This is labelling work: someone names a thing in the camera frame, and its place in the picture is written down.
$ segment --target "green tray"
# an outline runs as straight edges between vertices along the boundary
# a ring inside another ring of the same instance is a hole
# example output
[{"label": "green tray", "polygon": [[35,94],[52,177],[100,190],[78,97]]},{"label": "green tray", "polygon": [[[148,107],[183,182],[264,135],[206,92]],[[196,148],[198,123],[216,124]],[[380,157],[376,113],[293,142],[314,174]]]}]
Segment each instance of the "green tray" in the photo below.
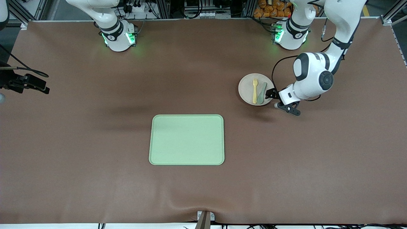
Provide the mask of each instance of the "green tray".
[{"label": "green tray", "polygon": [[160,114],[153,118],[153,165],[220,165],[225,160],[223,118],[218,114]]}]

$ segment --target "table surface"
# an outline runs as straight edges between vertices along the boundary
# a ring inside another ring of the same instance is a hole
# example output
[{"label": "table surface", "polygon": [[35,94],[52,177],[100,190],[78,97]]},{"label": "table surface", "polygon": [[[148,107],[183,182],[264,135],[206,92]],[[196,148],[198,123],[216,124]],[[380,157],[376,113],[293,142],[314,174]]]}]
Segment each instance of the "table surface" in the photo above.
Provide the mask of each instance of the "table surface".
[{"label": "table surface", "polygon": [[[407,223],[407,69],[389,26],[361,21],[333,88],[299,117],[239,97],[245,75],[322,50],[323,23],[287,51],[252,20],[148,21],[122,53],[89,22],[29,23],[13,53],[50,94],[2,90],[0,222]],[[225,162],[150,164],[158,114],[222,115]]]}]

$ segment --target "white plate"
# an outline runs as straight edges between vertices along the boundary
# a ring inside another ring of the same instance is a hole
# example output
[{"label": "white plate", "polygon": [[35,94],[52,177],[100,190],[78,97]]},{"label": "white plate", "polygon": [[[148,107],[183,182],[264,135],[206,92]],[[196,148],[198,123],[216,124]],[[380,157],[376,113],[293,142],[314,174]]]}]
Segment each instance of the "white plate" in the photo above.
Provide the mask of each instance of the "white plate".
[{"label": "white plate", "polygon": [[248,74],[247,76],[243,77],[240,82],[239,82],[239,95],[242,97],[242,99],[253,106],[263,106],[267,103],[269,103],[272,98],[270,99],[264,99],[262,104],[254,104],[253,103],[253,79],[257,78],[258,85],[257,85],[257,96],[260,94],[261,89],[263,89],[263,83],[267,83],[266,89],[264,91],[264,95],[266,95],[266,91],[269,89],[274,88],[273,83],[271,80],[262,74],[258,73],[252,73]]}]

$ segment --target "fork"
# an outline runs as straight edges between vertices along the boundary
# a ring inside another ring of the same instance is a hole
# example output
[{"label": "fork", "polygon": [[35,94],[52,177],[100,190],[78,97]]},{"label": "fork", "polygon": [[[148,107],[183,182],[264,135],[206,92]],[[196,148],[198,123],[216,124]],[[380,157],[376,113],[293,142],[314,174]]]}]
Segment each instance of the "fork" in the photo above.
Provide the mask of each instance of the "fork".
[{"label": "fork", "polygon": [[258,81],[257,78],[253,79],[253,103],[257,104],[257,85]]}]

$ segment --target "green knife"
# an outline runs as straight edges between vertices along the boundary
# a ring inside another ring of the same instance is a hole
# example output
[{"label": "green knife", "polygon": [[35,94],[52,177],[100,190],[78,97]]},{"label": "green knife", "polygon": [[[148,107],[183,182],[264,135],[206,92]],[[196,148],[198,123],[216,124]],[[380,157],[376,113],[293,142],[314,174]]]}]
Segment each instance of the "green knife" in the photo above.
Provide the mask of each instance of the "green knife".
[{"label": "green knife", "polygon": [[264,82],[263,83],[263,88],[262,88],[262,90],[260,91],[260,94],[257,97],[257,104],[262,104],[263,103],[263,101],[264,101],[264,91],[266,90],[266,87],[267,87],[267,83]]}]

